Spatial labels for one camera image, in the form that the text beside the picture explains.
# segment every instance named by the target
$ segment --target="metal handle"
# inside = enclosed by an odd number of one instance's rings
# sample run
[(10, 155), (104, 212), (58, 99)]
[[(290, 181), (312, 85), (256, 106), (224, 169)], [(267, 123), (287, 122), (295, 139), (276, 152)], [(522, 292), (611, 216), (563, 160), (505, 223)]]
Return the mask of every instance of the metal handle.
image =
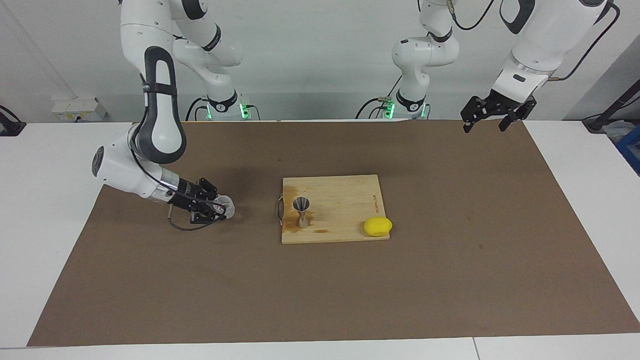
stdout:
[[(280, 194), (280, 198), (278, 199), (278, 201), (276, 201), (276, 217), (278, 218), (278, 221), (280, 222), (281, 226), (282, 226), (282, 217), (284, 216), (284, 201), (282, 196), (283, 194)], [(281, 203), (282, 203), (282, 214), (280, 214)]]

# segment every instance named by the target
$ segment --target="power outlet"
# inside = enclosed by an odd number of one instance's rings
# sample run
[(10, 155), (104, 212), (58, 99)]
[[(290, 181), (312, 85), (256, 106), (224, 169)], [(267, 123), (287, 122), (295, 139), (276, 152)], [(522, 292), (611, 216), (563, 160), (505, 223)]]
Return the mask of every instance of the power outlet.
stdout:
[(51, 111), (61, 122), (100, 122), (107, 115), (96, 98), (55, 100)]

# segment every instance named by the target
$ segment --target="wooden cutting board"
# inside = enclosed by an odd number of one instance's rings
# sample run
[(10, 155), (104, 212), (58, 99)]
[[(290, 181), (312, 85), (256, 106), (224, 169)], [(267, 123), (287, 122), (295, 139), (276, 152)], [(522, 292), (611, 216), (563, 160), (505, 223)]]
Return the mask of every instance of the wooden cutting board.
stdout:
[[(305, 229), (297, 226), (298, 212), (293, 208), (298, 197), (310, 202), (310, 225)], [(389, 239), (389, 235), (369, 236), (363, 229), (367, 219), (386, 217), (377, 175), (285, 177), (282, 198), (283, 244)]]

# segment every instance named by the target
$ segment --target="white robot link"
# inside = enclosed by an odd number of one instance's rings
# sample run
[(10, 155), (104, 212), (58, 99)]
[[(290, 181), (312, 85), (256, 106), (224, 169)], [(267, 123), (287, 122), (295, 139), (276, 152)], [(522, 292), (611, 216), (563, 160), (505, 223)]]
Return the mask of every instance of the white robot link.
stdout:
[[(231, 198), (218, 195), (204, 178), (192, 183), (158, 164), (173, 163), (186, 148), (174, 55), (204, 82), (213, 114), (219, 119), (243, 118), (239, 96), (223, 69), (240, 64), (243, 53), (212, 20), (205, 1), (120, 0), (122, 49), (140, 72), (145, 116), (113, 143), (100, 147), (92, 165), (94, 176), (105, 184), (185, 209), (191, 223), (201, 227), (234, 216)], [(174, 21), (181, 37), (172, 33)]]
[(501, 131), (526, 119), (536, 105), (533, 92), (612, 7), (612, 0), (502, 0), (500, 17), (518, 38), (489, 96), (473, 96), (462, 109), (465, 132), (495, 115), (506, 115)]
[(394, 117), (420, 117), (429, 88), (425, 69), (453, 63), (460, 53), (460, 45), (453, 37), (447, 0), (423, 0), (421, 9), (420, 23), (427, 35), (396, 42), (392, 51), (393, 62), (402, 72), (395, 95), (399, 106), (395, 107)]

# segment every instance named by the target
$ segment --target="white table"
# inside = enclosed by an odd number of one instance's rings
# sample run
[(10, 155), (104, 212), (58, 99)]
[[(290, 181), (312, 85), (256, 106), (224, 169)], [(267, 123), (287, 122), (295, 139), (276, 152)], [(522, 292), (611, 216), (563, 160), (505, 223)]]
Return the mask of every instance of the white table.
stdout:
[[(640, 178), (578, 122), (525, 124), (639, 316)], [(93, 153), (129, 126), (29, 124), (0, 138), (0, 359), (640, 358), (640, 334), (24, 348), (100, 190)]]

